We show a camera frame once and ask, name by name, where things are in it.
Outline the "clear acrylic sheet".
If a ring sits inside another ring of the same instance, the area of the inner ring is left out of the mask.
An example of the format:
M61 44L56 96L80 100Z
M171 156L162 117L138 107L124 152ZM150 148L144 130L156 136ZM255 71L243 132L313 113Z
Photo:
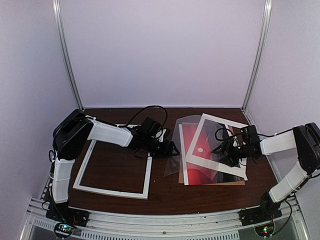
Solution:
M217 139L226 139L246 125L240 122L204 114L204 122L200 125L200 133L196 137L195 146L192 148L192 156L213 161L217 166L213 169L203 165L197 165L186 161L186 156L198 125L201 115L190 115L179 118L175 122L172 141L175 143L180 155L170 157L167 161L164 176L179 173L178 182L186 186L243 186L245 180L232 173L240 170L245 173L246 168L236 165L231 168L221 162L221 154L212 153L222 142Z

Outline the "white picture frame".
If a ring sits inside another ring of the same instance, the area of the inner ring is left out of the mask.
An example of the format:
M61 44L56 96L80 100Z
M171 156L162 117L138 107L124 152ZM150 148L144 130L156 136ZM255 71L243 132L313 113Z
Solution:
M149 195L151 167L153 162L153 158L150 155L148 155L146 161L142 193L115 191L81 185L85 170L98 141L116 144L121 147L127 147L132 138L133 136L127 128L120 128L118 126L112 126L106 123L98 123L97 121L94 121L93 128L87 138L90 141L90 145L75 178L73 189L105 196L146 200Z

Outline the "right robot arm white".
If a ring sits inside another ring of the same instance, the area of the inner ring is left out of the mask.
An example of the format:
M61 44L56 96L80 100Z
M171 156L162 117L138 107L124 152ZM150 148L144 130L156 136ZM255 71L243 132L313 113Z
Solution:
M257 132L255 125L242 127L238 133L243 144L234 146L235 135L217 137L220 145L211 152L221 156L221 161L230 167L240 159L266 156L272 160L294 160L290 163L281 181L273 186L262 198L262 206L256 210L259 220L266 221L276 212L276 204L296 193L320 168L320 128L314 122L297 125L280 133L264 135Z

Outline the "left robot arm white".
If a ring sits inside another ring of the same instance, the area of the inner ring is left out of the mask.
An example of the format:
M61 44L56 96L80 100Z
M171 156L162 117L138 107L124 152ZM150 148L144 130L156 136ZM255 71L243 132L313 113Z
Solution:
M151 157L169 158L180 154L172 140L167 139L168 129L150 117L140 125L117 125L75 109L53 131L49 154L53 165L51 197L55 205L52 213L61 222L72 218L72 211L64 203L69 199L69 182L75 160L87 141L99 141L136 151L145 150Z

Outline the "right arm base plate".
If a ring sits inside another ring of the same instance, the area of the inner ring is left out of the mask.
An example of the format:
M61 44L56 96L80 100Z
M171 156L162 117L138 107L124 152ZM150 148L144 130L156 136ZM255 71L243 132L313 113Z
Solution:
M265 192L261 197L259 206L243 208L239 211L241 224L242 226L255 225L279 218L282 216L280 206L281 202L274 202L269 192Z

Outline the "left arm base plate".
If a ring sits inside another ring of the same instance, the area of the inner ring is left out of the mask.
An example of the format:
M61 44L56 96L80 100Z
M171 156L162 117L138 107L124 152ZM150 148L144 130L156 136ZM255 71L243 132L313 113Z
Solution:
M45 217L57 222L66 223L72 227L86 227L89 212L85 210L70 208L68 202L55 203L51 196L46 198L49 205Z

